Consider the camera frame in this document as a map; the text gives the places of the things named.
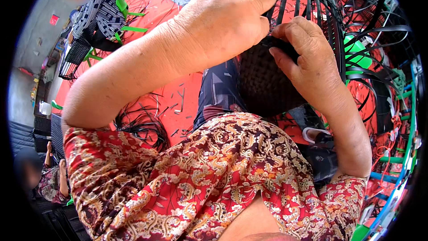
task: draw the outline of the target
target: gray wall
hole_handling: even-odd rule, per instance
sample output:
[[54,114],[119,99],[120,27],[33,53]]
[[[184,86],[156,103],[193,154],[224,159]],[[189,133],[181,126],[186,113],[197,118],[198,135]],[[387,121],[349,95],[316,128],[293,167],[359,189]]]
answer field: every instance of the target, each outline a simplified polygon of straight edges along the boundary
[[[41,64],[51,51],[62,31],[62,26],[74,8],[76,6],[66,0],[37,0],[33,11],[28,13],[15,51],[14,67],[10,76],[9,120],[33,125],[33,107],[30,102],[30,91],[34,86],[33,78],[21,73],[16,67],[23,67],[32,73],[40,73]],[[52,14],[60,17],[55,26],[49,23]],[[37,44],[39,37],[42,40],[41,46]],[[33,51],[39,52],[39,55],[36,56]]]

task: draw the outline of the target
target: patterned pants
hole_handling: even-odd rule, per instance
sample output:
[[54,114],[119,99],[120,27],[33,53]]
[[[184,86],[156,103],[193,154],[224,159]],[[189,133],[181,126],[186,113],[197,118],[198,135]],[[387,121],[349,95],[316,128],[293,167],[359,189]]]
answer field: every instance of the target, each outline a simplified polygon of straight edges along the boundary
[[[238,70],[233,60],[206,69],[202,76],[198,112],[193,121],[193,129],[196,130],[207,121],[225,113],[246,111],[243,99],[239,95]],[[337,170],[333,137],[319,133],[315,144],[297,144],[297,146],[312,166],[314,182],[329,182]]]

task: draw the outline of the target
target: red floral blouse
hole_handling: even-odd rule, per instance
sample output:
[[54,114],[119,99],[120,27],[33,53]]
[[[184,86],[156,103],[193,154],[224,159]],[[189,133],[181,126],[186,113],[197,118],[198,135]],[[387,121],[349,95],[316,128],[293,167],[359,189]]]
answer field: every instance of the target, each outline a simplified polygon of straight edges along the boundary
[[71,128],[74,203],[97,240],[215,240],[261,191],[281,232],[349,240],[366,180],[314,189],[312,170],[280,128],[249,113],[214,118],[159,154],[125,132]]

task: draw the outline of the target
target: black and white patterned shirt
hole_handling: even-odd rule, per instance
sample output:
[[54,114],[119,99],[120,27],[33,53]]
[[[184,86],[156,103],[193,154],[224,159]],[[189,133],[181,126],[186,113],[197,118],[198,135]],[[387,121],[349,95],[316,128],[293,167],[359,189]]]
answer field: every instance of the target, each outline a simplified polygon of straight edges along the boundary
[[79,19],[73,25],[72,34],[79,38],[83,30],[95,27],[101,30],[107,38],[114,37],[114,34],[126,24],[123,14],[116,5],[116,0],[89,0],[80,9]]

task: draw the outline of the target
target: woman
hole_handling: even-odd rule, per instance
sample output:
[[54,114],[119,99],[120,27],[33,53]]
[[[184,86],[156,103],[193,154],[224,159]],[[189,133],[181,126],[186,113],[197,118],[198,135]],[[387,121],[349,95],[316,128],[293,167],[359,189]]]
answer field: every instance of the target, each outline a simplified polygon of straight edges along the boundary
[[47,201],[66,204],[70,198],[67,184],[66,161],[61,159],[59,166],[51,166],[52,144],[47,143],[45,163],[39,154],[30,147],[21,149],[15,157],[14,169],[24,190],[37,189]]
[[[231,69],[228,60],[269,33],[261,14],[275,2],[191,0],[77,79],[64,108],[64,147],[72,196],[93,239],[350,239],[370,174],[370,141],[330,45],[305,18],[272,32],[293,45],[298,65],[279,49],[270,52],[335,134],[339,168],[319,191],[291,138],[257,115],[230,110],[236,102],[198,111],[201,125],[162,154],[105,127],[126,103],[176,78]],[[205,77],[202,86],[207,80],[213,92],[223,82]],[[201,91],[199,110],[204,99],[225,96]]]
[[74,38],[84,38],[96,49],[115,51],[120,48],[121,44],[109,40],[126,24],[116,0],[73,1],[83,4],[83,7],[68,37],[69,43]]

